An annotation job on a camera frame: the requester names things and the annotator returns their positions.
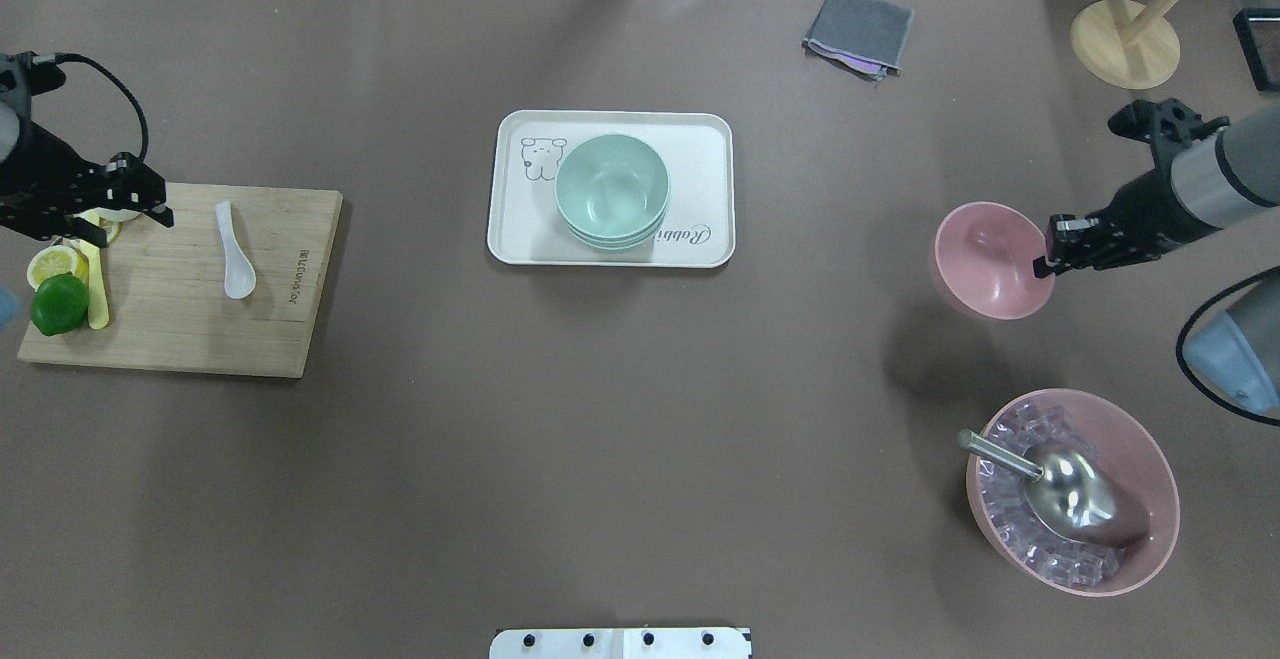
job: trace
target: lemon slice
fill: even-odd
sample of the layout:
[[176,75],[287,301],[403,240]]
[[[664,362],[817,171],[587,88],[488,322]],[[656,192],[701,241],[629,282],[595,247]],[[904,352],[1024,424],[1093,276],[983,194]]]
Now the lemon slice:
[[60,273],[72,273],[76,279],[88,282],[88,262],[82,253],[68,244],[49,246],[27,264],[27,284],[32,289],[40,289],[46,279]]
[[119,221],[101,220],[100,226],[102,228],[102,232],[106,232],[106,243],[109,244],[113,243],[116,235],[120,234]]
[[[104,211],[104,209],[93,209],[93,211],[95,212],[101,212],[101,211]],[[87,214],[87,212],[77,214],[76,216],[84,218],[84,214]],[[91,221],[91,223],[96,223],[97,226],[102,228],[102,232],[106,232],[106,243],[109,243],[109,244],[113,243],[115,241],[116,235],[120,234],[120,223],[122,221],[104,220],[104,218],[99,216],[96,221]]]

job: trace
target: lime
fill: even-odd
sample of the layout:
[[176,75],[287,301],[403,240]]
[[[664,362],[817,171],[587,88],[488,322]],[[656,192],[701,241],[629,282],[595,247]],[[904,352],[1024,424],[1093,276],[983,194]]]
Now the lime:
[[60,273],[41,282],[31,301],[31,322],[40,334],[54,337],[84,322],[88,312],[88,287],[72,273]]
[[87,282],[88,262],[83,255],[68,244],[46,246],[32,257],[31,264],[27,264],[27,284],[32,289],[38,289],[46,279],[58,276],[60,273],[73,273],[76,279]]

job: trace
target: green lime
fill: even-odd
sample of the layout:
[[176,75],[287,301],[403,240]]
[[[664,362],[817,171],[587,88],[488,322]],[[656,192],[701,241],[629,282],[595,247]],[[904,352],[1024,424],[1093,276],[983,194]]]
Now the green lime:
[[60,273],[41,282],[36,298],[31,301],[31,322],[46,337],[81,326],[86,312],[88,287],[72,273]]

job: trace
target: round wooden base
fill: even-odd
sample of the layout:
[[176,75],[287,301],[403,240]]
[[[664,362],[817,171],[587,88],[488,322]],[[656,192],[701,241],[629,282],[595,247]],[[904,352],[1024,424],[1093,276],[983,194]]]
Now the round wooden base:
[[1151,90],[1174,75],[1181,49],[1174,27],[1158,17],[1133,44],[1120,31],[1142,12],[1139,3],[1103,0],[1089,4],[1071,22],[1071,49],[1088,70],[1107,84],[1125,90]]

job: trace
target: white ceramic spoon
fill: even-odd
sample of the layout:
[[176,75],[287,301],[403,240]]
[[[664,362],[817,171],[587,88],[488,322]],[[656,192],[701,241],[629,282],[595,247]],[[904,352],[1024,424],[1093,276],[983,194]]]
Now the white ceramic spoon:
[[243,299],[253,293],[257,285],[257,273],[253,265],[248,264],[244,251],[236,241],[236,230],[232,226],[232,203],[219,202],[214,207],[218,216],[218,230],[223,235],[223,253],[227,258],[227,276],[223,280],[223,289],[233,299]]

